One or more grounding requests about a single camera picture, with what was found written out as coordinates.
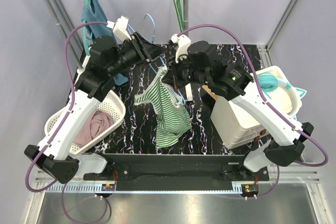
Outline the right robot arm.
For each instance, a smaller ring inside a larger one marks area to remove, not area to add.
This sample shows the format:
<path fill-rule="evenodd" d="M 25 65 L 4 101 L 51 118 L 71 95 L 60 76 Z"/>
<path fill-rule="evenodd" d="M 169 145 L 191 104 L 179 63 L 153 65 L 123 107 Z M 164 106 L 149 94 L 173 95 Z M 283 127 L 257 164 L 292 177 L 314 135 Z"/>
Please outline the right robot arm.
<path fill-rule="evenodd" d="M 304 150 L 302 123 L 293 119 L 302 107 L 297 88 L 284 79 L 283 91 L 271 89 L 270 99 L 265 97 L 257 80 L 238 65 L 223 65 L 210 60 L 212 49 L 208 42 L 192 43 L 187 37 L 174 42 L 176 55 L 169 62 L 165 83 L 178 88 L 189 83 L 206 85 L 217 96 L 239 106 L 262 125 L 272 136 L 272 141 L 257 150 L 250 151 L 244 163 L 238 167 L 239 176 L 250 180 L 257 172 L 270 164 L 287 167 L 297 161 Z"/>

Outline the green striped tank top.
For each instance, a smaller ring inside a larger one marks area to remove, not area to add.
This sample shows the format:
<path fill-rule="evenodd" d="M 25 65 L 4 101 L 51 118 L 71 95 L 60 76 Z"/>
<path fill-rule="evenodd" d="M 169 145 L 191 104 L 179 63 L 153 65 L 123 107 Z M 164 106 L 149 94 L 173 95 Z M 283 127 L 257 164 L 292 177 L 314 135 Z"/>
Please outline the green striped tank top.
<path fill-rule="evenodd" d="M 134 104 L 151 104 L 156 115 L 155 147 L 166 148 L 176 144 L 189 131 L 190 115 L 182 104 L 183 99 L 173 88 L 163 83 L 167 67 L 160 67 L 147 89 L 134 96 Z"/>

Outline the green velvet hanger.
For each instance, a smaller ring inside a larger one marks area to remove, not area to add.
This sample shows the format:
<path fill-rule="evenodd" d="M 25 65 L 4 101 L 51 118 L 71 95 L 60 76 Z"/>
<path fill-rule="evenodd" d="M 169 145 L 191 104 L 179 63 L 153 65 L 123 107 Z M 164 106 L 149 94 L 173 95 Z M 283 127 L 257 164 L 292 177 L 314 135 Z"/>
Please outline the green velvet hanger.
<path fill-rule="evenodd" d="M 189 23 L 188 4 L 189 4 L 188 0 L 173 0 L 173 5 L 180 31 L 184 31 L 188 27 Z"/>

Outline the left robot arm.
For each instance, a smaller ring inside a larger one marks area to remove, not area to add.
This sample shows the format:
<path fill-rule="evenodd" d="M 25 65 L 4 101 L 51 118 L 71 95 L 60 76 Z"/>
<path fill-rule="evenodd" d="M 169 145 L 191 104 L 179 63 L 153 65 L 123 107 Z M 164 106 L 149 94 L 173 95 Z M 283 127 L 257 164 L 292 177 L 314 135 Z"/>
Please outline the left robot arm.
<path fill-rule="evenodd" d="M 71 154 L 71 145 L 87 118 L 114 87 L 114 77 L 133 65 L 149 63 L 163 53 L 164 47 L 147 41 L 137 32 L 121 45 L 110 36 L 95 39 L 86 69 L 72 87 L 69 104 L 57 123 L 37 145 L 25 148 L 24 154 L 31 165 L 62 184 L 80 173 L 95 173 L 103 180 L 109 179 L 113 167 L 102 155 Z"/>

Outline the pink tank top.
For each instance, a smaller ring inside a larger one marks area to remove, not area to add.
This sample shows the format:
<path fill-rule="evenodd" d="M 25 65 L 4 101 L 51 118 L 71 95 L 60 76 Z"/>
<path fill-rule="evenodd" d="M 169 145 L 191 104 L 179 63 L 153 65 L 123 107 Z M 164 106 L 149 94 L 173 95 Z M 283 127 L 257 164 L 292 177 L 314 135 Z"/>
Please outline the pink tank top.
<path fill-rule="evenodd" d="M 98 109 L 94 110 L 76 136 L 74 144 L 80 147 L 85 146 L 113 124 L 113 117 L 109 113 Z"/>

